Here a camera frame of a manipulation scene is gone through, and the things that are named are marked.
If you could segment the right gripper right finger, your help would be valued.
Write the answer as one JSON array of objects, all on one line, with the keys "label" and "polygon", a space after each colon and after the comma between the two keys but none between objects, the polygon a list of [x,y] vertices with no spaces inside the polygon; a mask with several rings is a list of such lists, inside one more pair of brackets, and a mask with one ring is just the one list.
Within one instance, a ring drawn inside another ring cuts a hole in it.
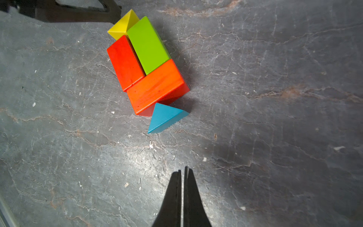
[{"label": "right gripper right finger", "polygon": [[188,166],[185,167],[183,202],[184,227],[211,227],[203,208],[193,170]]}]

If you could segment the green rectangular block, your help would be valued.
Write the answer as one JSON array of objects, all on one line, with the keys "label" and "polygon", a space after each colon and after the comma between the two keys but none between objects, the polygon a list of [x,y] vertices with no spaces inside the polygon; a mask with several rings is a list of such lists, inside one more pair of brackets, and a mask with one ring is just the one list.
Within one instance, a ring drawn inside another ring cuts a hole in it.
[{"label": "green rectangular block", "polygon": [[127,35],[146,75],[171,59],[158,32],[147,16],[133,25]]}]

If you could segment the yellow small block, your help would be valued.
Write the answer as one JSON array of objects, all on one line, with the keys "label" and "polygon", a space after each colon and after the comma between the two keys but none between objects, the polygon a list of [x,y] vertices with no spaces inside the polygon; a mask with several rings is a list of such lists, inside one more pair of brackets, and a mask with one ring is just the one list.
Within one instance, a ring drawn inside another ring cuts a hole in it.
[{"label": "yellow small block", "polygon": [[107,33],[115,40],[118,40],[122,36],[127,35],[127,31],[139,20],[135,11],[131,9]]}]

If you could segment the teal small block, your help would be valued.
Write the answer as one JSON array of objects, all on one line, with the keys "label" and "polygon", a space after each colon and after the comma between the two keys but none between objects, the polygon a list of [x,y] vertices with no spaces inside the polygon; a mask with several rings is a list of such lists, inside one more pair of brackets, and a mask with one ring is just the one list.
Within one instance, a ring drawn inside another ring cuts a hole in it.
[{"label": "teal small block", "polygon": [[180,121],[182,118],[186,117],[188,114],[188,112],[182,109],[156,103],[148,129],[148,134],[160,133]]}]

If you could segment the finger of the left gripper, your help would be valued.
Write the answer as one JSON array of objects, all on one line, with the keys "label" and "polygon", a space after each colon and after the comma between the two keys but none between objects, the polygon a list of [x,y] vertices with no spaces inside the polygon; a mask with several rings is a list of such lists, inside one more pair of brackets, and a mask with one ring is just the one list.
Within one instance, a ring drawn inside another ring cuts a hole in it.
[{"label": "finger of the left gripper", "polygon": [[57,1],[37,1],[35,19],[50,23],[108,22],[116,24],[121,19],[122,7],[115,1],[100,1],[103,8],[81,8],[59,4]]}]

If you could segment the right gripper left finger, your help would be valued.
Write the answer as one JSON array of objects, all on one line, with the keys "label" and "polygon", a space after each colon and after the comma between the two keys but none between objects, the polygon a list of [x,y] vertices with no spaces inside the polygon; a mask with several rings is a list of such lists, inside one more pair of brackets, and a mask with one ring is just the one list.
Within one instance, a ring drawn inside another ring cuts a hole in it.
[{"label": "right gripper left finger", "polygon": [[181,171],[173,172],[165,192],[162,206],[152,227],[180,227],[182,208]]}]

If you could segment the red block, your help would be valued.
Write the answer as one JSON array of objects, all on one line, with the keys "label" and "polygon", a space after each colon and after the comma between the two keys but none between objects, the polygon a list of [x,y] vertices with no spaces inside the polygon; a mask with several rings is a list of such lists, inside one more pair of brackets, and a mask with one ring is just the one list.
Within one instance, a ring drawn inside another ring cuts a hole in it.
[{"label": "red block", "polygon": [[189,91],[175,62],[170,59],[128,89],[127,94],[135,114],[150,117],[156,103],[169,105]]},{"label": "red block", "polygon": [[126,35],[115,41],[107,49],[107,53],[124,92],[146,77],[132,43]]}]

